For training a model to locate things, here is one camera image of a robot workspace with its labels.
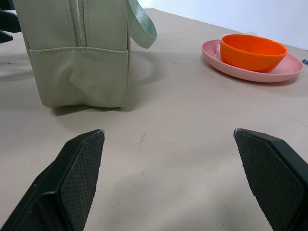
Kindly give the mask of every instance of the orange bowl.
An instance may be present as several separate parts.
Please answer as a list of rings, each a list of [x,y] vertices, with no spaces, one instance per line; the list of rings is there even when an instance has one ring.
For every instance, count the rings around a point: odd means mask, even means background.
[[[249,71],[271,71],[287,53],[284,45],[254,35],[225,35],[220,44],[224,63]]]

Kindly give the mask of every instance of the bag pocket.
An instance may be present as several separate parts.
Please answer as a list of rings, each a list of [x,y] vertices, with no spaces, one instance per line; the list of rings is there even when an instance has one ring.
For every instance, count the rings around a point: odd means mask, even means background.
[[[125,105],[128,51],[68,47],[29,52],[38,92],[46,107]]]

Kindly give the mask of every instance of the beige tabletop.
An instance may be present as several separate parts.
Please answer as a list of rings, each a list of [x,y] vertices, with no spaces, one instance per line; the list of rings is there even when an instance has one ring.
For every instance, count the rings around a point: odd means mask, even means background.
[[[149,50],[132,45],[129,109],[45,108],[22,35],[0,44],[0,225],[67,140],[103,128],[86,231],[271,230],[232,134],[246,128],[280,137],[308,161],[307,67],[284,83],[238,80],[201,57],[205,41],[232,31],[148,13],[159,38]]]

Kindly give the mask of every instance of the zipper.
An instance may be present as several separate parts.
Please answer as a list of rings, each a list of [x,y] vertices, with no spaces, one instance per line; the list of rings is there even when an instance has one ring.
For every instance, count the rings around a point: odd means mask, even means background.
[[[85,47],[87,45],[85,20],[83,11],[83,0],[69,0],[71,12],[73,15],[73,22],[76,33],[76,44],[78,47]]]

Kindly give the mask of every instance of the stitching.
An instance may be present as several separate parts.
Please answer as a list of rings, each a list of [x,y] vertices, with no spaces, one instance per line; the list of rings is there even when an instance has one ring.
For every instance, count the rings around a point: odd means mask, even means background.
[[[70,32],[70,35],[71,35],[72,45],[74,45],[71,24],[69,23],[69,18],[68,18],[68,10],[67,10],[66,0],[64,0],[64,2],[65,2],[66,16],[67,16],[67,21],[68,21],[68,26],[69,26],[69,32]]]
[[[118,53],[112,53],[112,52],[106,52],[106,51],[93,51],[93,50],[64,50],[64,51],[50,51],[50,52],[39,52],[39,53],[32,53],[31,54],[53,54],[53,53],[61,53],[61,52],[67,52],[67,51],[91,51],[91,52],[98,52],[98,53],[105,53],[105,54],[114,54],[114,55],[126,55],[126,54],[118,54]]]
[[[87,0],[88,6],[88,38],[89,38],[89,47],[91,46],[91,39],[90,39],[90,25],[89,25],[89,0]]]

